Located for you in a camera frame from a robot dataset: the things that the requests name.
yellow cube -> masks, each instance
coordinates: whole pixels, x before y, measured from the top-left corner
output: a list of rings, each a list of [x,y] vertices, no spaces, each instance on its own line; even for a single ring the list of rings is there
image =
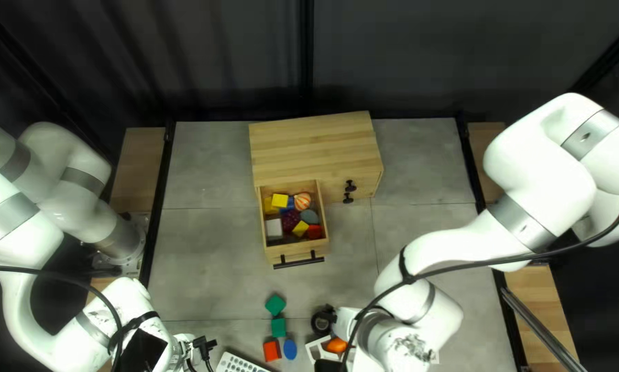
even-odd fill
[[[305,221],[300,221],[296,227],[293,228],[293,232],[298,238],[303,236],[305,231],[309,228],[309,225]]]
[[[266,215],[277,215],[280,212],[278,207],[272,206],[272,197],[264,198],[264,213]]]
[[[272,195],[272,203],[273,207],[278,208],[286,208],[286,205],[289,202],[289,196],[284,194],[273,194]]]

black drawer knob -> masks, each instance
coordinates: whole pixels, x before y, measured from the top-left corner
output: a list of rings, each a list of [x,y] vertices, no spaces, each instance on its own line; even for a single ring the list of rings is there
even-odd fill
[[[353,180],[352,179],[349,179],[347,181],[347,184],[348,184],[347,188],[344,189],[344,191],[346,191],[347,193],[352,193],[353,191],[358,189],[357,186],[353,185]]]
[[[344,196],[345,196],[345,198],[343,200],[344,204],[353,203],[353,200],[355,200],[355,199],[350,197],[350,193],[344,193]]]

gray tiled floor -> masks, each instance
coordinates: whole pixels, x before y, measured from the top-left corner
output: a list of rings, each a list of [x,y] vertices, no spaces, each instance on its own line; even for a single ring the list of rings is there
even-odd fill
[[[263,302],[279,292],[302,348],[315,307],[362,307],[378,272],[404,244],[476,216],[453,120],[374,121],[374,129],[385,165],[376,198],[326,208],[332,253],[324,263],[273,270],[262,252],[247,125],[179,123],[149,285],[170,331],[206,334],[220,348],[261,360],[270,335]],[[490,269],[432,281],[465,313],[432,371],[513,371]],[[311,371],[300,355],[272,366]]]

remote control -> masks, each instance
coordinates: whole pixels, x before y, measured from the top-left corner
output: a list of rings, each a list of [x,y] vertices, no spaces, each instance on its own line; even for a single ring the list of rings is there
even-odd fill
[[[237,357],[225,351],[217,364],[215,372],[270,372],[268,369],[254,364],[251,361]]]

dark background wall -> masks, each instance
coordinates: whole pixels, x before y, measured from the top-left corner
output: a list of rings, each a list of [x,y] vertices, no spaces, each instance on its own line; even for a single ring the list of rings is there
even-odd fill
[[[126,128],[170,120],[363,109],[512,123],[618,37],[619,0],[0,1],[0,126],[53,121],[115,164]],[[619,63],[581,87],[619,116]],[[58,255],[51,267],[84,267],[77,241]],[[580,359],[619,370],[619,246],[559,260],[555,279]],[[52,292],[34,307],[56,332],[84,294]],[[4,370],[43,370],[2,322],[4,352]]]

